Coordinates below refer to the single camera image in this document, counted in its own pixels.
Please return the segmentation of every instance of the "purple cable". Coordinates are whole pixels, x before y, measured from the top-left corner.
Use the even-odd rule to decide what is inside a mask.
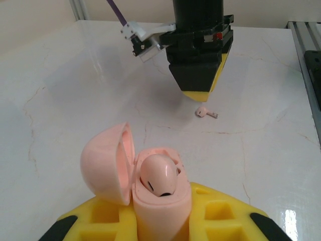
[[[112,10],[114,11],[114,13],[116,14],[116,16],[118,17],[120,23],[125,26],[127,24],[126,19],[124,18],[124,16],[121,14],[120,10],[118,9],[118,7],[116,6],[115,2],[113,0],[107,0],[107,2],[109,3],[110,7],[112,8]]]

